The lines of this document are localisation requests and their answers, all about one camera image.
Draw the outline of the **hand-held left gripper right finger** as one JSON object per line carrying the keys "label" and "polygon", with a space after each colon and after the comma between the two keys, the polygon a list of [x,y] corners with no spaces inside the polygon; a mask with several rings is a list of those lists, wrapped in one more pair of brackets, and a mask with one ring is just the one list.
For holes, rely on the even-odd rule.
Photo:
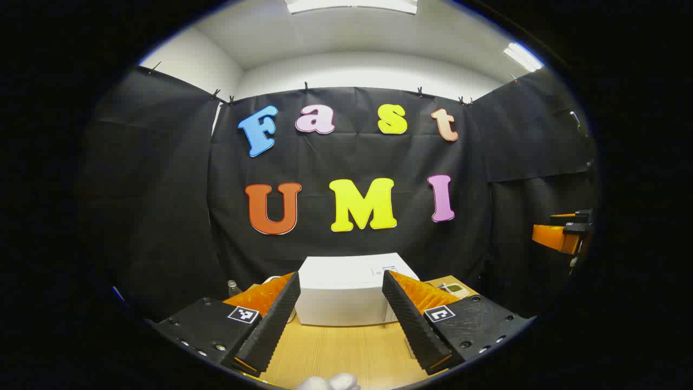
{"label": "hand-held left gripper right finger", "polygon": [[497,350],[535,321],[483,295],[460,298],[393,270],[384,271],[382,292],[429,375]]}

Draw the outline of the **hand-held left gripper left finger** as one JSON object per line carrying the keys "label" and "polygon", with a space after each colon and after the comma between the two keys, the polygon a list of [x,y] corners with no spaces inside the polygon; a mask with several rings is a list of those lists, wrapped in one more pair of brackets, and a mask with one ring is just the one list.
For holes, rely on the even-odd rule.
{"label": "hand-held left gripper left finger", "polygon": [[203,360],[258,377],[267,371],[300,294],[299,274],[290,272],[224,301],[200,298],[153,327]]}

